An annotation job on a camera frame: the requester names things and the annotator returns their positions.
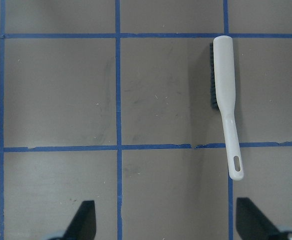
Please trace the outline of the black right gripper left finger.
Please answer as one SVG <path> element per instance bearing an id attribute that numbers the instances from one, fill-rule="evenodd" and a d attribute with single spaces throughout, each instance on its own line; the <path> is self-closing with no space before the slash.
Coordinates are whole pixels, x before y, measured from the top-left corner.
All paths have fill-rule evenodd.
<path id="1" fill-rule="evenodd" d="M 94 200 L 85 200 L 79 206 L 65 231 L 50 234 L 46 240 L 94 240 L 96 237 L 96 210 Z"/>

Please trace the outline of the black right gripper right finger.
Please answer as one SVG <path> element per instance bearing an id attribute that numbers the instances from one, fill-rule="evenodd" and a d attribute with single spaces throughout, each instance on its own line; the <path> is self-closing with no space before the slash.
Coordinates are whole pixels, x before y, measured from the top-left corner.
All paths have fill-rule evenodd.
<path id="1" fill-rule="evenodd" d="M 248 197 L 236 201 L 236 230 L 243 240 L 292 240 L 292 230 L 281 230 Z"/>

